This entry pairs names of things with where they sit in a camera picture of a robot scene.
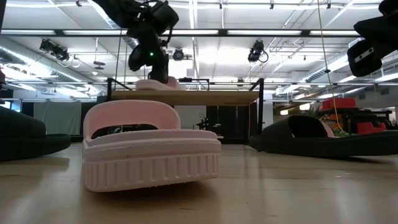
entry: ceiling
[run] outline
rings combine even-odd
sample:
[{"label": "ceiling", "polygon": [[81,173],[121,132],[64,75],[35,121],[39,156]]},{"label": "ceiling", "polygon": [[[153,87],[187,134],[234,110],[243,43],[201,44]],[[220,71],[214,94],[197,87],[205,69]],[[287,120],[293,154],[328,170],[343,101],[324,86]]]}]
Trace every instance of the ceiling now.
[{"label": "ceiling", "polygon": [[[189,1],[169,1],[177,12],[180,20],[176,29],[319,29],[320,21],[317,9],[298,9],[298,6],[317,6],[317,0],[275,0],[273,10],[268,9],[269,0],[222,0],[223,9],[219,9],[219,0],[197,0],[192,10],[197,16],[190,17]],[[358,21],[380,16],[377,6],[381,2],[373,0],[331,0],[330,9],[320,10],[323,28],[353,29]],[[70,4],[75,0],[7,0],[8,4],[19,7],[7,7],[3,29],[109,29],[110,26],[100,16],[98,11],[87,1],[81,1],[83,7],[47,7],[51,4]],[[13,42],[42,54],[39,50],[40,37],[7,37]],[[78,68],[68,68],[91,80],[103,81],[108,77],[118,80],[135,81],[143,79],[150,68],[142,68],[132,72],[125,71],[126,55],[132,49],[119,38],[99,38],[96,52],[96,39],[87,37],[54,37],[52,41],[68,48],[69,53],[78,57],[81,65]],[[269,61],[263,65],[250,64],[247,60],[249,49],[255,40],[263,40],[268,46],[266,52]],[[348,44],[354,38],[327,38],[325,41],[326,60],[336,59],[348,49]],[[256,37],[173,37],[169,50],[182,48],[184,53],[193,54],[193,46],[197,48],[197,77],[230,82],[238,78],[253,81],[266,78],[266,82],[299,82],[310,71],[322,67],[324,62],[321,38],[256,38]],[[95,72],[94,60],[105,62],[104,70]],[[337,77],[350,76],[349,69],[339,68],[335,71]],[[194,77],[193,61],[170,62],[169,75],[177,78]]]}]

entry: shelf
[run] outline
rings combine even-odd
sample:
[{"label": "shelf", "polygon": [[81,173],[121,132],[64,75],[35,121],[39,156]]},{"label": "shelf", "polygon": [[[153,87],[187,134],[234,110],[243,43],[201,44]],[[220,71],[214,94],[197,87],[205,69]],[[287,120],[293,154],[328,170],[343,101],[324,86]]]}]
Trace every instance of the shelf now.
[{"label": "shelf", "polygon": [[247,106],[258,91],[112,91],[111,100],[152,100],[168,105]]}]

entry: black slipper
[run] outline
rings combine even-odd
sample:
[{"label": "black slipper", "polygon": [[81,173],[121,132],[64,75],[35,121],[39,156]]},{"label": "black slipper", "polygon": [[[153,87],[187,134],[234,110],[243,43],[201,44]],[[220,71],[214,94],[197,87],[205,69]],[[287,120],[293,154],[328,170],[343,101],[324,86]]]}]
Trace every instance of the black slipper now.
[{"label": "black slipper", "polygon": [[384,156],[398,154],[398,133],[383,132],[329,138],[316,118],[293,115],[250,138],[257,151],[314,157]]},{"label": "black slipper", "polygon": [[43,122],[0,107],[0,161],[45,156],[70,146],[67,134],[45,134]]}]

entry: pink sandal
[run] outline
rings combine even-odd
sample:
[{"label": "pink sandal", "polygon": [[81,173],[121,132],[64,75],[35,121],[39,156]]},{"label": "pink sandal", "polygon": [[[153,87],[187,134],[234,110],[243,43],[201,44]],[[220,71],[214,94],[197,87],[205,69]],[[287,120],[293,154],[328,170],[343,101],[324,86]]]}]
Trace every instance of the pink sandal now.
[{"label": "pink sandal", "polygon": [[[151,124],[158,130],[110,134],[96,130]],[[181,130],[180,117],[156,101],[121,100],[94,106],[83,124],[83,182],[95,192],[139,189],[218,177],[215,133]]]}]

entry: black metal frame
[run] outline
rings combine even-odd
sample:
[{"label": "black metal frame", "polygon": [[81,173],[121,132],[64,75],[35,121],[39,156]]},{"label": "black metal frame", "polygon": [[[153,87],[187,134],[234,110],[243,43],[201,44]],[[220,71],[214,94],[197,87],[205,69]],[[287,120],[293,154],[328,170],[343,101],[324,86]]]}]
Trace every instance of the black metal frame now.
[{"label": "black metal frame", "polygon": [[2,22],[4,20],[4,14],[6,13],[7,0],[0,1],[0,34],[2,29]]},{"label": "black metal frame", "polygon": [[259,78],[257,82],[249,89],[249,91],[253,91],[257,86],[260,86],[259,90],[259,112],[257,114],[257,134],[261,134],[262,132],[262,113],[264,111],[264,79]]},{"label": "black metal frame", "polygon": [[[194,79],[193,78],[192,81],[206,81],[207,84],[208,84],[208,90],[210,90],[210,81],[209,81],[209,79],[207,79],[207,78]],[[114,78],[108,78],[107,82],[108,82],[108,86],[107,86],[106,101],[111,101],[111,98],[112,98],[112,84],[113,84],[113,82],[115,82],[115,84],[123,86],[127,90],[132,90],[128,86],[126,86],[125,84],[115,80]],[[258,120],[257,120],[257,133],[256,134],[261,134],[261,131],[262,131],[262,119],[263,119],[262,113],[264,111],[264,79],[263,78],[259,78],[257,80],[257,82],[254,83],[253,86],[249,89],[249,91],[253,91],[257,86],[259,86],[260,90],[259,90],[259,112],[257,114]],[[250,107],[250,105],[247,107],[247,110],[246,110],[247,114],[248,114],[248,122],[250,122],[250,120],[249,120],[249,110],[248,110],[249,107]],[[245,137],[244,137],[245,143],[248,140],[247,137],[248,137],[248,135],[245,134]]]},{"label": "black metal frame", "polygon": [[[50,30],[54,31],[54,35],[42,35],[42,34],[3,34],[6,36],[16,36],[16,37],[120,37],[120,34],[68,34],[66,35],[64,32],[69,30],[78,30],[78,31],[104,31],[111,29],[23,29],[23,30]],[[192,29],[192,30],[217,30],[216,34],[176,34],[174,31],[178,30],[187,30],[187,29],[174,29],[172,37],[311,37],[311,38],[320,38],[321,35],[310,35],[311,31],[320,31],[317,29],[291,29],[301,31],[300,34],[272,34],[272,32],[286,32],[290,31],[289,29]],[[254,30],[254,31],[269,31],[270,34],[229,34],[228,31],[234,30]],[[347,29],[325,29],[323,31],[354,31]],[[162,34],[161,37],[167,37],[168,34]],[[330,35],[324,34],[324,38],[345,38],[345,37],[360,37],[360,35],[347,35],[347,34],[339,34],[339,35]]]},{"label": "black metal frame", "polygon": [[191,83],[192,81],[198,81],[198,83],[200,83],[200,81],[206,81],[207,82],[207,91],[210,91],[210,79],[208,79],[208,78],[188,78],[188,79],[180,78],[180,79],[178,79],[179,83]]},{"label": "black metal frame", "polygon": [[128,86],[126,86],[125,84],[115,80],[114,78],[108,78],[106,81],[108,82],[107,89],[106,89],[106,101],[111,101],[111,98],[112,98],[112,82],[114,82],[115,85],[118,84],[118,85],[121,85],[121,86],[123,86],[124,88],[126,88],[128,90],[132,90]]}]

